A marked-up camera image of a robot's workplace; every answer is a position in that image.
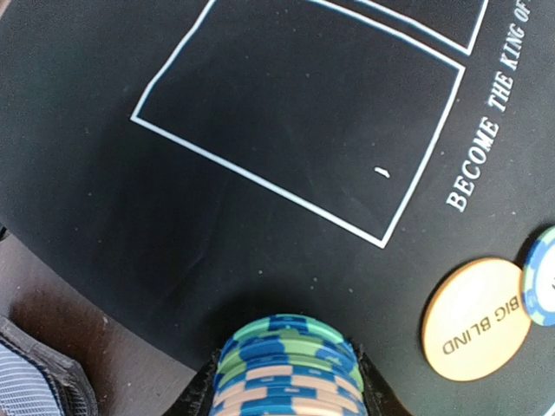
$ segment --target poker chip stack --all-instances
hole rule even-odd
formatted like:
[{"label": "poker chip stack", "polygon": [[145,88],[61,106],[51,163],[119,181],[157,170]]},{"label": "poker chip stack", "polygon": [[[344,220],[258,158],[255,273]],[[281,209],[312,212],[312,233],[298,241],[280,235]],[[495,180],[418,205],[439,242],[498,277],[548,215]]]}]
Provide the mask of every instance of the poker chip stack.
[{"label": "poker chip stack", "polygon": [[312,318],[274,315],[226,343],[214,378],[211,416],[366,416],[355,352]]}]

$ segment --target white rectangle outline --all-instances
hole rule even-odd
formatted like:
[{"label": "white rectangle outline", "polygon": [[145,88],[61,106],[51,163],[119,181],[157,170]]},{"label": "white rectangle outline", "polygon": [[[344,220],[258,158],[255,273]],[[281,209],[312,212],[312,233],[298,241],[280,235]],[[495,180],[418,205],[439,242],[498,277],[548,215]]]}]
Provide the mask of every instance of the white rectangle outline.
[{"label": "white rectangle outline", "polygon": [[445,106],[445,108],[443,110],[443,113],[441,114],[438,126],[434,131],[434,136],[432,137],[432,139],[430,141],[430,144],[428,145],[428,148],[427,148],[426,152],[424,153],[424,157],[422,158],[422,161],[421,161],[420,165],[418,166],[416,174],[413,177],[413,179],[410,183],[410,186],[408,187],[407,192],[405,193],[405,196],[403,197],[403,199],[401,201],[401,204],[397,208],[397,211],[395,212],[395,215],[393,216],[391,222],[389,223],[388,229],[386,230],[383,238],[377,238],[375,236],[372,236],[372,235],[368,234],[368,232],[363,231],[363,230],[355,227],[353,224],[350,224],[350,223],[344,221],[343,219],[340,219],[339,217],[335,216],[334,214],[332,214],[330,212],[327,212],[323,208],[321,208],[317,205],[314,205],[314,204],[312,204],[311,202],[309,202],[305,199],[302,199],[302,198],[298,197],[298,195],[295,195],[294,193],[289,192],[289,191],[285,190],[284,188],[281,188],[280,186],[277,186],[277,185],[273,184],[272,182],[258,176],[257,174],[249,172],[246,169],[244,169],[243,167],[235,165],[234,163],[230,162],[229,160],[223,159],[223,158],[219,157],[218,155],[216,155],[214,153],[208,152],[207,150],[203,149],[202,147],[194,145],[190,141],[183,140],[183,139],[181,139],[181,137],[176,136],[175,134],[169,133],[168,131],[166,131],[166,130],[158,127],[158,126],[155,126],[154,124],[152,124],[152,123],[150,123],[146,120],[143,120],[141,117],[139,117],[139,112],[141,111],[141,109],[145,105],[145,102],[148,99],[148,96],[150,95],[150,93],[153,90],[156,83],[160,80],[162,75],[167,72],[167,70],[173,64],[173,62],[175,61],[177,56],[180,54],[181,50],[191,40],[193,35],[199,30],[200,26],[202,25],[202,23],[206,19],[206,16],[208,15],[208,13],[210,13],[210,10],[212,9],[212,6],[217,1],[218,0],[209,0],[208,1],[205,8],[202,10],[199,17],[197,18],[197,21],[194,23],[194,25],[191,27],[191,29],[186,33],[186,35],[181,39],[180,43],[173,50],[172,54],[167,59],[164,66],[162,66],[162,68],[158,71],[156,76],[148,83],[147,87],[145,88],[144,92],[142,93],[142,95],[139,99],[139,102],[137,103],[137,106],[135,107],[133,113],[131,114],[131,121],[133,121],[134,123],[136,123],[140,126],[143,126],[144,128],[147,128],[147,129],[151,130],[154,133],[157,133],[157,134],[159,134],[159,135],[177,143],[178,145],[181,145],[181,146],[189,149],[192,152],[195,152],[195,153],[199,154],[200,156],[203,156],[203,157],[211,160],[212,162],[215,162],[215,163],[217,163],[217,164],[219,164],[223,167],[226,167],[227,169],[243,176],[244,178],[247,178],[247,179],[255,182],[256,184],[258,184],[260,186],[263,186],[264,188],[268,189],[269,191],[275,192],[277,195],[280,195],[281,197],[289,199],[291,202],[302,206],[306,210],[311,211],[311,212],[317,214],[318,216],[327,219],[331,223],[344,228],[346,231],[349,231],[352,234],[355,234],[356,236],[368,241],[369,243],[372,243],[376,247],[379,247],[380,249],[384,249],[386,247],[386,245],[388,244],[389,239],[393,235],[395,227],[397,226],[397,223],[401,219],[401,215],[403,214],[403,212],[407,208],[408,201],[412,197],[412,195],[415,191],[415,188],[417,187],[418,183],[420,182],[421,176],[424,173],[424,170],[426,169],[426,165],[428,164],[428,162],[429,162],[429,160],[432,156],[432,152],[434,151],[435,145],[437,144],[437,141],[440,138],[441,130],[443,129],[443,127],[446,123],[447,117],[448,117],[449,113],[451,112],[451,108],[453,107],[454,100],[455,100],[455,97],[457,95],[457,92],[459,91],[460,82],[462,81],[462,77],[465,73],[465,67],[462,66],[460,63],[454,61],[453,59],[448,58],[447,56],[438,52],[437,50],[432,49],[429,46],[427,46],[427,45],[425,45],[421,42],[416,41],[412,37],[400,32],[399,30],[392,29],[389,26],[386,26],[385,24],[376,22],[376,21],[374,21],[374,20],[372,20],[372,19],[370,19],[366,16],[362,16],[358,13],[355,13],[352,10],[345,9],[344,7],[338,6],[337,4],[330,3],[327,0],[306,0],[308,3],[318,4],[318,5],[320,5],[324,8],[334,10],[334,11],[340,13],[340,14],[344,14],[345,16],[352,17],[352,18],[356,19],[359,22],[367,24],[368,26],[371,26],[373,28],[382,30],[382,31],[394,36],[394,37],[397,37],[398,39],[401,39],[402,41],[404,41],[406,43],[409,43],[412,46],[415,46],[418,49],[423,50],[424,52],[430,54],[431,56],[433,56],[437,59],[439,59],[440,61],[445,62],[447,65],[450,65],[450,66],[452,66],[453,68],[455,68],[459,71],[456,78],[455,78],[454,85],[451,89],[451,94],[449,95],[449,98],[447,100],[447,105]]},{"label": "white rectangle outline", "polygon": [[381,4],[378,4],[376,2],[373,2],[372,0],[354,0],[356,3],[361,3],[364,4],[372,9],[376,9],[378,11],[381,11],[381,13],[391,16],[397,20],[400,20],[410,26],[412,26],[415,29],[418,29],[432,37],[434,37],[435,39],[437,39],[440,42],[445,43],[446,45],[449,45],[451,48],[458,50],[459,52],[462,52],[464,55],[466,56],[470,56],[472,54],[472,51],[474,49],[474,45],[476,43],[476,39],[478,38],[478,34],[480,33],[480,28],[482,26],[482,22],[484,21],[484,16],[486,15],[486,9],[487,9],[487,5],[489,4],[489,0],[484,0],[484,3],[482,3],[482,7],[480,9],[480,13],[478,15],[478,19],[476,20],[476,24],[474,25],[474,29],[472,32],[472,35],[470,36],[470,41],[468,43],[468,45],[462,46],[460,44],[458,44],[457,42],[449,39],[448,37],[442,35],[441,33],[436,32],[433,29],[430,29],[428,26],[418,22],[417,20],[405,16],[402,13],[399,13],[398,11],[394,11],[392,9],[390,9],[389,7],[385,7],[382,6]]}]

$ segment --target poker mat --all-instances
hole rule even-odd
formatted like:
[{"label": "poker mat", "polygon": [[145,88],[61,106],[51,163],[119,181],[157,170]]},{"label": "poker mat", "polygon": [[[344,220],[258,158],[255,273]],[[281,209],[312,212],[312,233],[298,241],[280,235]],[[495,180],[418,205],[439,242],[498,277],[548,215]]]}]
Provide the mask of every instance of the poker mat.
[{"label": "poker mat", "polygon": [[554,18],[547,0],[13,0],[0,223],[193,368],[300,313],[362,343],[415,415],[543,415],[550,329],[464,383],[420,332],[450,271],[522,266],[555,221]]}]

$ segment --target gray striped fabric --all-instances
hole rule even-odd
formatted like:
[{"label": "gray striped fabric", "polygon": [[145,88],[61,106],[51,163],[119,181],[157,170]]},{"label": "gray striped fabric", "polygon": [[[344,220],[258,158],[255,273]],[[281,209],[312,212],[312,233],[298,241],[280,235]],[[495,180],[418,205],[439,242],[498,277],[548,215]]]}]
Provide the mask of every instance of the gray striped fabric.
[{"label": "gray striped fabric", "polygon": [[7,416],[64,416],[42,373],[2,344],[0,407]]}]

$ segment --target blue and white poker chip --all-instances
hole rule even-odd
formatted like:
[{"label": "blue and white poker chip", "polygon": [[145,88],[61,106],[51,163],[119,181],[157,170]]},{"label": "blue and white poker chip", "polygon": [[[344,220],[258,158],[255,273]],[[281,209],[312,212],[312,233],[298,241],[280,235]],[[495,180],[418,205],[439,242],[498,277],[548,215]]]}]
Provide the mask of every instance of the blue and white poker chip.
[{"label": "blue and white poker chip", "polygon": [[555,227],[536,241],[524,267],[526,313],[543,327],[555,325]]}]

